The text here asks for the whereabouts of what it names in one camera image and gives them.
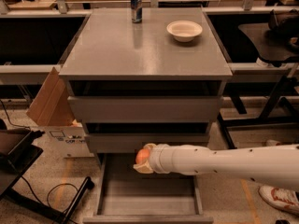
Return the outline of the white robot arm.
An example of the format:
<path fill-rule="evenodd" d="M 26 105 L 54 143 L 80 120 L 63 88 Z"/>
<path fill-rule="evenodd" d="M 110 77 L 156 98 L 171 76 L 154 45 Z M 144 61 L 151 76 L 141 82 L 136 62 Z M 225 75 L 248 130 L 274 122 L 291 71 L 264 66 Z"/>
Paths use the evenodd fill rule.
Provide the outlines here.
<path fill-rule="evenodd" d="M 211 150 L 207 147 L 149 143 L 140 149 L 134 169 L 141 174 L 226 174 L 299 190 L 299 147 L 283 145 Z"/>

